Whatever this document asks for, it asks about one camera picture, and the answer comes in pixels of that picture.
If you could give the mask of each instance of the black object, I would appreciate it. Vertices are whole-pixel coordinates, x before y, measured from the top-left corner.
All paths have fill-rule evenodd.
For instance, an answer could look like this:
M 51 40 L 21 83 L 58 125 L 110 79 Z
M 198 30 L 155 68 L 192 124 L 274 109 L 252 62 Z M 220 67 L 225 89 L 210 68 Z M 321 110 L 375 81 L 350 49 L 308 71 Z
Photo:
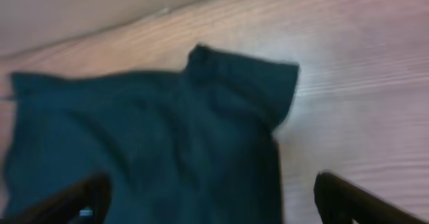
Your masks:
M 314 200 L 324 224 L 425 224 L 332 172 L 322 172 Z
M 182 72 L 15 73 L 6 217 L 104 172 L 113 187 L 106 224 L 279 224 L 271 133 L 297 77 L 296 65 L 204 46 Z
M 83 180 L 0 223 L 15 224 L 101 224 L 111 202 L 111 183 L 105 174 Z

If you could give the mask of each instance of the dark green fabric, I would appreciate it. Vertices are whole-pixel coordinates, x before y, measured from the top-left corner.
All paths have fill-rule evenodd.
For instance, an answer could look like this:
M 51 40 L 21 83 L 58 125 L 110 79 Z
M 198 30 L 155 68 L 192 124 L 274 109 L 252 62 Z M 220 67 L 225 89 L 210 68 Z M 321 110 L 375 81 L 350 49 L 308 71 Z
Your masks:
M 105 223 L 281 223 L 278 149 L 298 67 L 197 46 L 179 73 L 12 74 L 6 215 L 97 172 Z

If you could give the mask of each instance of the wooden surface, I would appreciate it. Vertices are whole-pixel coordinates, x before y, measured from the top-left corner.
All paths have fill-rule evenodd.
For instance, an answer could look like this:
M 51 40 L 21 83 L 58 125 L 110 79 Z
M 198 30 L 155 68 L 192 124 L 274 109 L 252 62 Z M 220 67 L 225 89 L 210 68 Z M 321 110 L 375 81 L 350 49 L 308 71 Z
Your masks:
M 429 220 L 429 0 L 216 0 L 96 37 L 3 59 L 87 77 L 181 69 L 197 42 L 301 64 L 280 141 L 287 223 L 320 223 L 312 186 L 330 168 Z M 14 106 L 1 102 L 1 153 Z
M 0 0 L 0 56 L 93 34 L 200 0 Z

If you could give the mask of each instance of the garment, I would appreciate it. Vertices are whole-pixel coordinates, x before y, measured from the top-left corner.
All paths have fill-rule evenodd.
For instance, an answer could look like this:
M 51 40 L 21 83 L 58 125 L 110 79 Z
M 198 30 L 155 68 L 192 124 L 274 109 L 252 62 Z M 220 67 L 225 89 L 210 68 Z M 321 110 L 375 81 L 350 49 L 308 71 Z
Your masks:
M 281 223 L 278 149 L 298 66 L 197 46 L 182 72 L 11 76 L 6 215 L 97 172 L 105 223 Z

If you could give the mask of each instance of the wooden table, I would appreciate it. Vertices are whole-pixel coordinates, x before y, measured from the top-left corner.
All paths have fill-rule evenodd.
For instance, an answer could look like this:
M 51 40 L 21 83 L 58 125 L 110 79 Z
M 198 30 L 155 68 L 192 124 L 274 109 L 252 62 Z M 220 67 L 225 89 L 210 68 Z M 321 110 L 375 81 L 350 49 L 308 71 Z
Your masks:
M 197 42 L 302 67 L 275 133 L 287 223 L 320 223 L 312 186 L 325 168 L 429 219 L 429 0 L 209 1 L 1 59 L 0 96 L 14 70 L 180 70 Z M 0 109 L 4 155 L 15 106 Z

